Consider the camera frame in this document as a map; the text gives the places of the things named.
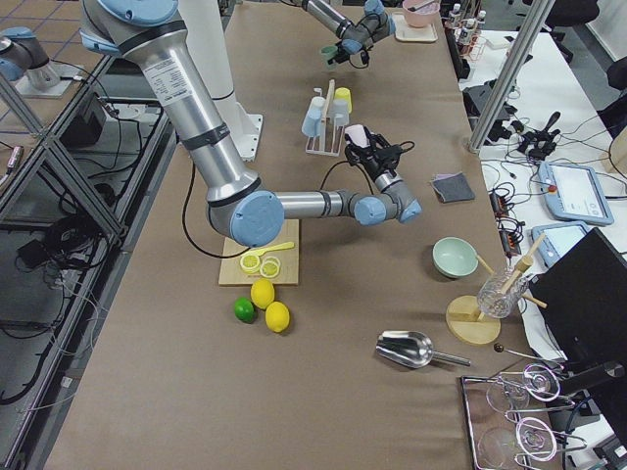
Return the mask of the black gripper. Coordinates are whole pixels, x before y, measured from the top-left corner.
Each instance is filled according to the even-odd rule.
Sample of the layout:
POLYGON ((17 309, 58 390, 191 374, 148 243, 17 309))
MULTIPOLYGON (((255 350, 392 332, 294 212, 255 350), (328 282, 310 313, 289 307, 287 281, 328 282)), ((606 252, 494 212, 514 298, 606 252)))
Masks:
POLYGON ((400 145, 387 147, 387 140, 378 133, 366 129, 368 148, 363 148, 355 143, 345 145, 345 157, 350 165, 361 165, 372 181, 383 174, 396 175, 396 168, 402 154, 400 145))
MULTIPOLYGON (((359 58, 362 61, 362 67, 364 67, 365 66, 365 51, 360 51, 359 58)), ((352 62, 352 55, 349 52, 347 52, 345 49, 339 48, 337 50, 337 53, 332 58, 332 64, 339 65, 345 62, 348 62, 352 67, 356 66, 356 64, 352 62)))

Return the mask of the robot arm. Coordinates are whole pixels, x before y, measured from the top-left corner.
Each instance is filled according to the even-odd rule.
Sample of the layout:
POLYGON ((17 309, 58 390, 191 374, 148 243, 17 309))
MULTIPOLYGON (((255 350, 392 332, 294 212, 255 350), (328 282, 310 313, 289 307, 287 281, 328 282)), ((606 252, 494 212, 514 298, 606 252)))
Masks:
POLYGON ((355 69, 366 69, 373 45, 396 31, 393 19, 381 1, 365 1, 363 16, 356 23, 335 10, 327 1, 283 1, 283 4, 301 8, 338 38, 337 43, 320 50, 329 69, 345 62, 355 69))
POLYGON ((229 73, 217 4, 192 1, 83 1, 83 45, 122 57, 143 72, 183 146, 208 186, 208 220, 214 230, 246 247, 277 237, 287 219, 349 216, 369 226, 388 219, 407 223, 421 206, 396 171, 397 153, 374 149, 362 125, 346 141, 379 192, 346 190, 273 193, 246 167, 195 59, 206 52, 229 73))

